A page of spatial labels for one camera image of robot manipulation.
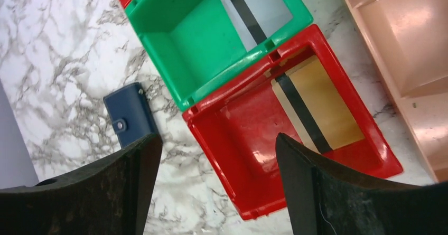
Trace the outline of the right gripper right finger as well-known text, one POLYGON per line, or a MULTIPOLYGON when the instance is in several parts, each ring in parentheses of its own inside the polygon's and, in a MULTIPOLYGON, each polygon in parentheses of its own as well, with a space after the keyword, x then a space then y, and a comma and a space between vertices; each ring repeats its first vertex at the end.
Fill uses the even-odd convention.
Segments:
POLYGON ((447 183, 358 172, 280 133, 276 158, 294 234, 447 234, 447 183))

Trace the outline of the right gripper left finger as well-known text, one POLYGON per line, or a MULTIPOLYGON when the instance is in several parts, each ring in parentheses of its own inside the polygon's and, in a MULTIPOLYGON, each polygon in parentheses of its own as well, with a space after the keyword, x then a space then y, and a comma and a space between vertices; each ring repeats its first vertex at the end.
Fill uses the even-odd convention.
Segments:
POLYGON ((163 143, 149 134, 38 183, 1 190, 1 234, 143 234, 163 143))

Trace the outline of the navy blue card holder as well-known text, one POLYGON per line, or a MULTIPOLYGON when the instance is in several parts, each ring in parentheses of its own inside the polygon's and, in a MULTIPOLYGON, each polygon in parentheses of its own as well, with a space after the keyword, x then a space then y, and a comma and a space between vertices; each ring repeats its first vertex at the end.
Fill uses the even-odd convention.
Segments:
POLYGON ((140 82, 130 83, 103 97, 112 128, 122 148, 148 134, 158 133, 140 82))

